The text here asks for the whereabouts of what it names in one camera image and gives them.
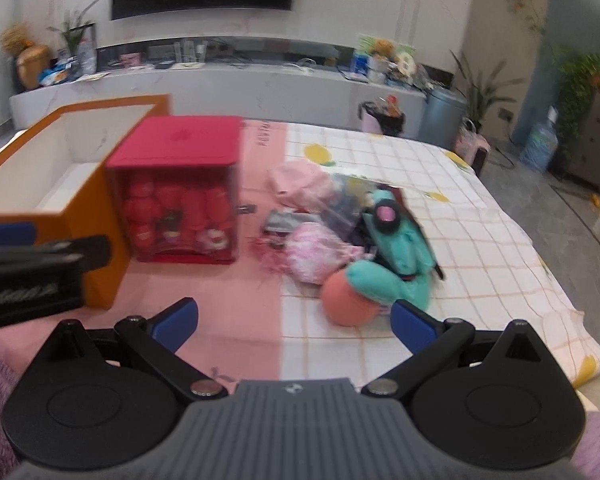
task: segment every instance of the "orange ball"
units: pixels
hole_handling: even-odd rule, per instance
[[[379,311],[379,304],[358,294],[339,270],[332,274],[320,292],[322,307],[327,318],[336,325],[360,326],[371,321]]]

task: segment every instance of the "floor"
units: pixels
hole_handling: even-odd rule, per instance
[[[481,180],[534,246],[600,343],[600,212],[590,190],[527,170],[515,152],[492,152]],[[581,388],[600,409],[600,378]]]

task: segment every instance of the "white checkered tablecloth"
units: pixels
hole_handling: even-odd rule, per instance
[[[584,329],[583,313],[471,169],[461,169],[445,150],[414,140],[288,126],[288,160],[304,156],[310,144],[327,147],[335,171],[346,168],[402,188],[446,273],[432,290],[432,316],[461,317],[492,330],[526,319],[576,386],[600,373],[600,345]],[[340,328],[325,318],[318,287],[284,278],[282,295],[282,380],[348,376],[362,386],[410,355],[387,317]]]

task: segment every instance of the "red toy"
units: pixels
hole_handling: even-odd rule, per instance
[[[235,260],[241,125],[237,117],[148,118],[111,155],[139,260]]]

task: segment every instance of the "brown vase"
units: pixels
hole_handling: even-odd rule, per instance
[[[27,90],[38,88],[38,76],[49,68],[51,51],[46,45],[34,45],[18,56],[18,76]]]

